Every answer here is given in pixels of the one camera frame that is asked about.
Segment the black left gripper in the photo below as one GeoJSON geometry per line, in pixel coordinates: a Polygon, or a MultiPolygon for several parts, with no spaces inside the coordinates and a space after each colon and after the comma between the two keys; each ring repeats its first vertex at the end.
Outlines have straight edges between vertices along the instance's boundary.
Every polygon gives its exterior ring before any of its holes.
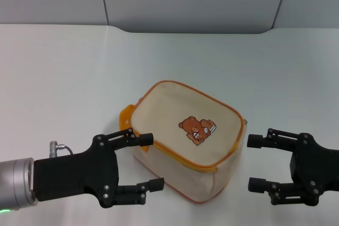
{"type": "MultiPolygon", "coordinates": [[[[91,194],[101,207],[112,207],[119,174],[114,150],[151,146],[152,133],[136,135],[132,128],[108,135],[96,135],[84,152],[36,160],[33,192],[39,202],[91,194]]],[[[144,205],[147,192],[164,189],[164,178],[136,185],[119,186],[119,205],[144,205]]]]}

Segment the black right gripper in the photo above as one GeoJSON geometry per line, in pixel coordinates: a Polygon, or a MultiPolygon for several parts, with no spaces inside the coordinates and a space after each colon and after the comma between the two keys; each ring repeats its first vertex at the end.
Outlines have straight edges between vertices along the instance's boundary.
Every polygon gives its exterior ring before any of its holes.
{"type": "Polygon", "coordinates": [[[275,148],[292,153],[290,171],[293,183],[250,178],[248,190],[267,192],[272,205],[315,206],[327,191],[338,191],[338,150],[320,146],[309,133],[294,134],[269,128],[266,137],[250,134],[249,148],[275,148]]]}

